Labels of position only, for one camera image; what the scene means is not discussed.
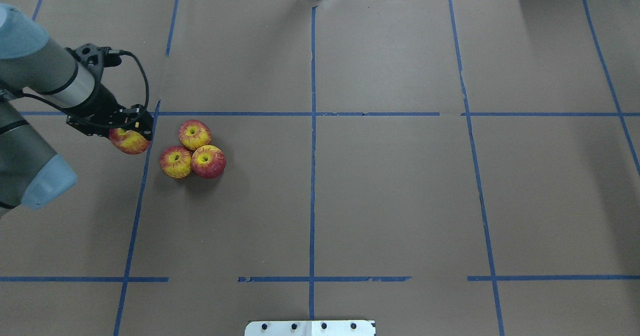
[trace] white metal bracket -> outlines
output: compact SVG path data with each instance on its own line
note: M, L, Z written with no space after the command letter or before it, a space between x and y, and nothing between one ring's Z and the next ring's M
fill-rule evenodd
M376 336L375 321L254 321L244 336Z

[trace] red and yellow apple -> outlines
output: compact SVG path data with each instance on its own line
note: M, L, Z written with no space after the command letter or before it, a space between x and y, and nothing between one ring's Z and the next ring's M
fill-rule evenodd
M199 147L191 158L191 169L196 175L205 179L213 179L224 172L227 158L222 150L206 144Z
M118 150L128 155L142 154L151 144L149 140L136 131L122 128L110 129L109 140Z
M192 153L182 146L167 147L160 154L160 168L174 179L182 179L192 172Z
M186 149L195 151L211 142L211 130L197 119L188 119L178 129L178 140Z

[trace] black cable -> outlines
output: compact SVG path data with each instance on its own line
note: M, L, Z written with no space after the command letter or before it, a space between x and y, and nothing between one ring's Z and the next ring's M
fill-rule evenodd
M149 80L147 79L147 74L145 72L145 69L142 67L142 63L140 63L140 60L137 58L137 56L135 56L133 53L129 52L129 51L119 51L118 52L119 56L130 56L131 58L133 58L133 60L135 60L135 63L137 64L137 67L140 69L140 73L142 74L142 79L144 79L144 110L147 110L148 106L149 106ZM79 117L76 115L73 115L71 113L69 113L69 111L67 111L66 109L56 105L55 103L49 101L48 99L45 99L43 97L40 96L36 96L34 94L28 94L28 93L23 93L22 96L24 97L28 97L30 99L35 99L37 101L41 101L43 103L45 103L46 105L51 106L52 108L61 111L62 113L73 117L74 120L73 121L77 121L78 124L83 124L85 126L92 126L92 127L97 127L99 129L122 129L124 127L127 126L131 126L133 124L135 124L136 122L138 122L138 120L140 120L142 118L142 116L144 116L144 112L140 112L136 117L133 117L131 120L129 120L126 123L122 123L122 124L100 124L100 123L96 123L96 122L92 122L89 121L87 119L85 119L84 117Z

